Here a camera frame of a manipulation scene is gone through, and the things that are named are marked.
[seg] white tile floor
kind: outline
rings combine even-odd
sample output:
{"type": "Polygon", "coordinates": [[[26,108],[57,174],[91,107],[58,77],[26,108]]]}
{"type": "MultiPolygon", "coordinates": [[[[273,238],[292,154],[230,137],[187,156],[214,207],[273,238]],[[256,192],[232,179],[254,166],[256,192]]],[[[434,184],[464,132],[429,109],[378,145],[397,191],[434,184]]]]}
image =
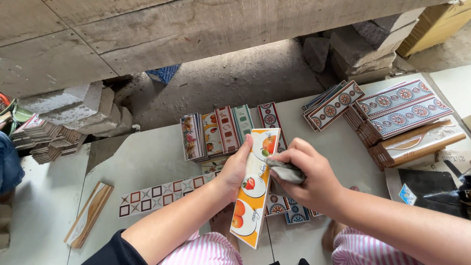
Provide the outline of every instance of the white tile floor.
{"type": "MultiPolygon", "coordinates": [[[[421,75],[364,85],[362,89],[369,95],[399,81],[416,78],[421,78],[421,75]]],[[[366,149],[343,118],[336,120],[322,133],[314,133],[311,130],[301,115],[300,107],[312,98],[276,104],[286,140],[291,142],[294,137],[300,137],[310,142],[329,159],[336,176],[345,187],[356,185],[361,191],[388,198],[384,174],[370,159],[366,149]]],[[[254,125],[260,126],[257,110],[252,109],[251,113],[254,125]]],[[[471,140],[467,138],[450,147],[471,149],[471,140]]],[[[0,264],[36,264],[40,258],[47,264],[79,265],[102,247],[118,229],[127,228],[143,217],[140,215],[118,219],[119,195],[201,174],[199,164],[183,160],[178,125],[140,132],[128,137],[113,157],[99,164],[85,177],[82,200],[78,206],[80,198],[78,193],[83,182],[81,176],[84,175],[88,157],[84,149],[81,150],[81,153],[83,152],[85,154],[81,156],[74,156],[80,162],[58,160],[50,164],[49,168],[48,165],[36,166],[34,174],[27,175],[26,180],[32,179],[39,184],[31,185],[28,196],[21,196],[21,190],[23,186],[28,187],[29,181],[22,183],[19,188],[20,196],[16,198],[17,203],[29,206],[22,206],[23,209],[14,205],[15,226],[12,227],[12,247],[6,255],[0,255],[0,264]],[[64,165],[59,171],[56,164],[64,165]],[[83,207],[97,181],[114,186],[114,191],[82,249],[72,249],[67,262],[69,248],[62,240],[70,229],[78,209],[83,207]],[[40,205],[43,201],[46,201],[46,206],[40,205]],[[40,206],[44,207],[46,214],[36,211],[40,206]],[[16,220],[22,218],[28,221],[24,221],[25,224],[22,225],[23,221],[16,224],[16,220]],[[39,224],[36,223],[38,218],[42,220],[39,224]],[[39,248],[40,251],[31,253],[32,242],[39,244],[40,239],[45,241],[39,248]],[[21,255],[27,250],[31,255],[21,255]]],[[[423,160],[433,161],[433,157],[423,160]]],[[[244,263],[263,265],[280,261],[281,265],[295,265],[303,257],[311,264],[331,264],[330,254],[323,252],[320,244],[329,221],[326,216],[319,216],[313,217],[308,223],[288,226],[283,215],[270,216],[266,218],[258,250],[240,243],[244,263]]],[[[208,231],[208,224],[200,229],[200,233],[208,231]]]]}

